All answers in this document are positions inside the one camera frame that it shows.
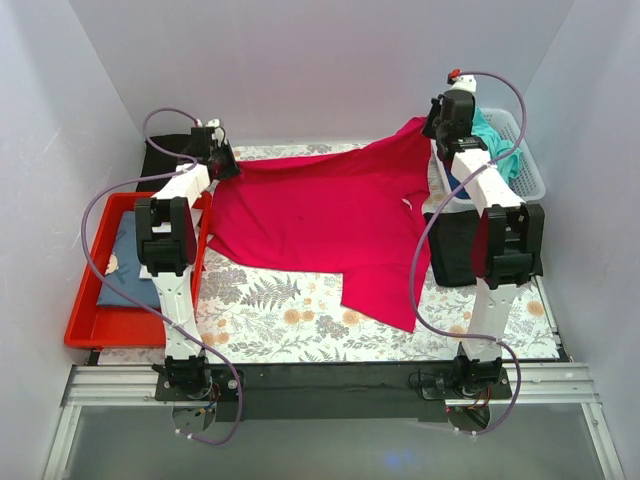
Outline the red t shirt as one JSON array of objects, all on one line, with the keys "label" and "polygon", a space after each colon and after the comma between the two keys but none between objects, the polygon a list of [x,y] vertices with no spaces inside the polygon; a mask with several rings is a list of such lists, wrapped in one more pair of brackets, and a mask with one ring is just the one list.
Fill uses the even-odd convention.
[{"label": "red t shirt", "polygon": [[344,153],[248,161],[214,190],[212,250],[244,266],[333,273],[343,306],[412,332],[430,265],[422,117]]}]

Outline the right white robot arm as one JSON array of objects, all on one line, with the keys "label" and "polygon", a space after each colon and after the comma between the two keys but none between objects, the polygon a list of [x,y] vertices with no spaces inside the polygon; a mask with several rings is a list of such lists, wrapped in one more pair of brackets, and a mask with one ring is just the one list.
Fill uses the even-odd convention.
[{"label": "right white robot arm", "polygon": [[488,147],[472,133],[475,107],[472,92],[450,88],[433,99],[423,129],[479,217],[471,246],[472,317],[451,364],[429,380],[430,392],[439,395],[477,395],[503,383],[500,342],[512,304],[520,287],[541,271],[544,211],[527,204],[492,165]]}]

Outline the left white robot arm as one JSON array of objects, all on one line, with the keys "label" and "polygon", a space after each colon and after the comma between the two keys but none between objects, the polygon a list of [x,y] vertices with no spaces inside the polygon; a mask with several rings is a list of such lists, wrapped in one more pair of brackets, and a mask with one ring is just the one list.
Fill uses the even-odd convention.
[{"label": "left white robot arm", "polygon": [[168,385],[200,399],[212,389],[195,320],[191,277],[198,253],[192,208],[212,181],[234,177],[238,167],[226,131],[217,119],[191,129],[186,158],[176,175],[151,197],[135,203],[138,259],[159,297],[165,360],[157,369]]}]

